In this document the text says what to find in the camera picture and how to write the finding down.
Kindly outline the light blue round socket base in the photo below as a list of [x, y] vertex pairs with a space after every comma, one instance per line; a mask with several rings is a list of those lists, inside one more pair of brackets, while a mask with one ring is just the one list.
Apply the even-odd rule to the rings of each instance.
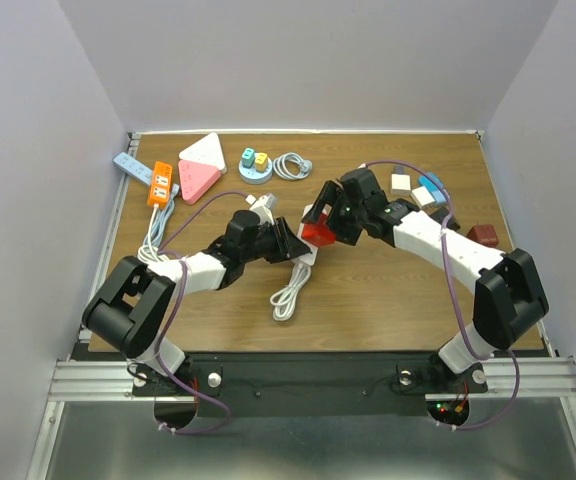
[[266, 168], [264, 171], [258, 171], [255, 165], [246, 167], [244, 161], [240, 160], [238, 171], [240, 178], [244, 182], [252, 185], [260, 185], [270, 181], [274, 173], [271, 161], [266, 162]]

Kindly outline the orange USB power strip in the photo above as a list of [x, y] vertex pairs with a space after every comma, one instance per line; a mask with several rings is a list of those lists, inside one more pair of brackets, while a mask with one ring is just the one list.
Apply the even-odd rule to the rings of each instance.
[[151, 175], [147, 205], [163, 209], [170, 200], [173, 185], [173, 167], [156, 161]]

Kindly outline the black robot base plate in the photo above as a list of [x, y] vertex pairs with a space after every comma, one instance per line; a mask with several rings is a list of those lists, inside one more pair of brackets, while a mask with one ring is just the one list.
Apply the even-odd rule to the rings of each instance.
[[428, 351], [193, 352], [176, 374], [202, 393], [199, 418], [424, 416], [432, 396], [488, 390], [481, 364], [455, 374]]

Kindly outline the red cube socket adapter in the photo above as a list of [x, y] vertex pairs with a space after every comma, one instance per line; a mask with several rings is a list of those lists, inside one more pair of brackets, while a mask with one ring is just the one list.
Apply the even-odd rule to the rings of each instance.
[[332, 245], [336, 242], [336, 235], [327, 226], [328, 215], [321, 213], [316, 223], [303, 223], [299, 236], [304, 242], [316, 248]]

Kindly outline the black cube socket adapter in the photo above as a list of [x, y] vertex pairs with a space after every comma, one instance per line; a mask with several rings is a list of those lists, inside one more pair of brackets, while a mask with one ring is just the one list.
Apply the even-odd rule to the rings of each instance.
[[456, 219], [455, 215], [452, 214], [446, 207], [440, 207], [436, 209], [433, 213], [430, 214], [430, 218], [438, 224], [442, 224], [444, 220], [447, 219], [446, 228], [453, 231], [459, 231], [461, 229], [461, 225]]

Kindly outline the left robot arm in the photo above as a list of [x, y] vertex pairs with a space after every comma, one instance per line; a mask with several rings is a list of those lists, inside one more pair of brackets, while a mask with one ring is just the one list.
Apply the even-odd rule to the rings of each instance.
[[189, 386], [191, 371], [183, 364], [186, 354], [165, 338], [168, 307], [178, 310], [187, 294], [230, 286], [250, 262], [279, 263], [310, 252], [284, 218], [268, 223], [238, 210], [225, 233], [194, 255], [150, 264], [123, 258], [84, 309], [82, 324], [124, 358], [156, 371], [167, 393], [178, 394]]

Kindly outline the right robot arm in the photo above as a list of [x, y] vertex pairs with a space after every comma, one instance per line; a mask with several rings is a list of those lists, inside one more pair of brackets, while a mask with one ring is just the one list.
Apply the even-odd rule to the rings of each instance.
[[354, 245], [362, 233], [414, 254], [444, 271], [447, 284], [473, 295], [473, 318], [428, 366], [431, 384], [450, 390], [473, 365], [507, 350], [546, 316], [549, 303], [532, 256], [481, 245], [432, 219], [416, 204], [390, 200], [368, 168], [324, 184], [305, 211], [304, 225], [323, 224], [337, 241]]

